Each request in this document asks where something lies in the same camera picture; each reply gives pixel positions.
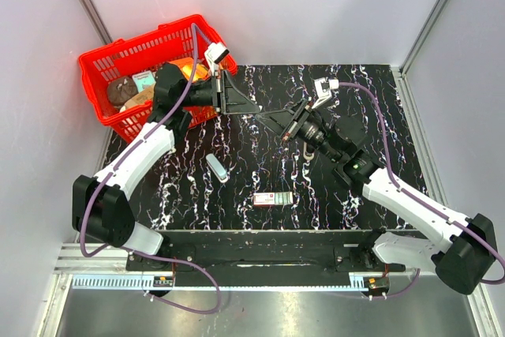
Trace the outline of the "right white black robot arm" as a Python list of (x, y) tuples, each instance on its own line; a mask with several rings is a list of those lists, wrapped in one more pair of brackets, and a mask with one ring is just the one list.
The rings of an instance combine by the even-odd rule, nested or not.
[(431, 272), (452, 290), (469, 295), (496, 261), (496, 234), (482, 214), (469, 217), (445, 208), (388, 171), (366, 152), (364, 126), (353, 117), (324, 121), (309, 102), (259, 113), (256, 119), (284, 141), (294, 139), (325, 155), (334, 165), (337, 183), (374, 202), (423, 234), (412, 238), (382, 232), (360, 249), (360, 264), (375, 271), (401, 264)]

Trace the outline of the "white black large stapler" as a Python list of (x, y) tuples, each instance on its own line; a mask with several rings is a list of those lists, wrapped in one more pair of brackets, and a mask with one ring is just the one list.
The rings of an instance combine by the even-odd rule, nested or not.
[(305, 160), (312, 161), (314, 158), (314, 149), (308, 144), (304, 145), (303, 156)]

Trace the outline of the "light blue small stapler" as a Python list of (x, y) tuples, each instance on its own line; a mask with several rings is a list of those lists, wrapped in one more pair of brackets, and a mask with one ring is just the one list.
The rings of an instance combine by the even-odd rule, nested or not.
[(205, 159), (214, 176), (216, 176), (221, 183), (226, 183), (229, 180), (228, 173), (215, 155), (207, 154)]

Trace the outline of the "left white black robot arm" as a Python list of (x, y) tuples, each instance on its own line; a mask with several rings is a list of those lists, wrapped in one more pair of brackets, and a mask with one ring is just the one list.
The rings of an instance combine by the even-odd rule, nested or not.
[(81, 244), (90, 237), (104, 246), (143, 253), (144, 262), (154, 270), (169, 265), (171, 252), (163, 246), (163, 236), (136, 221), (129, 199), (151, 167), (185, 138), (192, 121), (188, 107), (206, 106), (220, 114), (260, 112), (227, 70), (196, 82), (172, 63), (157, 70), (152, 111), (141, 131), (111, 164), (73, 183), (72, 227)]

